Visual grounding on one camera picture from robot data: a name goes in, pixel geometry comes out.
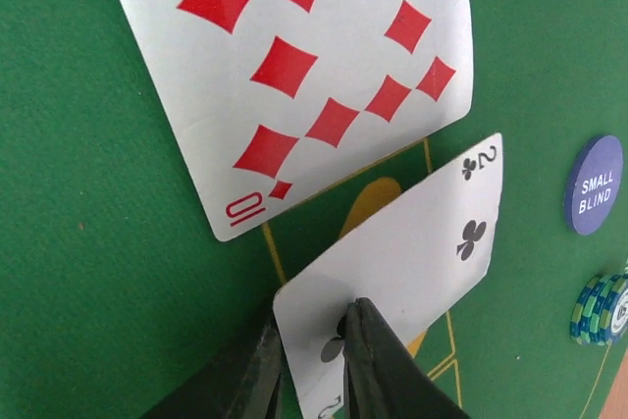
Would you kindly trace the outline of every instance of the green felt table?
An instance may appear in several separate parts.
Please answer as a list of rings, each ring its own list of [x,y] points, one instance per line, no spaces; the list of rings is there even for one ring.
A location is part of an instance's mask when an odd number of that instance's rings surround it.
[[[427,175],[419,142],[218,242],[118,0],[0,5],[1,417],[139,416],[272,295],[278,263],[293,277],[339,237],[369,183]],[[626,341],[579,346],[568,323],[587,280],[628,255],[628,195],[587,237],[561,199],[591,136],[628,142],[628,6],[471,5],[473,108],[429,149],[438,168],[501,131],[501,216],[488,276],[417,361],[473,417],[598,417]]]

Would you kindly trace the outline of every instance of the chip stack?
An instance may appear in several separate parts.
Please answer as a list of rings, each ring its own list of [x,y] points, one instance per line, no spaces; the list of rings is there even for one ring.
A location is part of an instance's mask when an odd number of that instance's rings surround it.
[[[571,315],[571,338],[581,345],[613,345],[628,327],[628,275],[593,277]]]

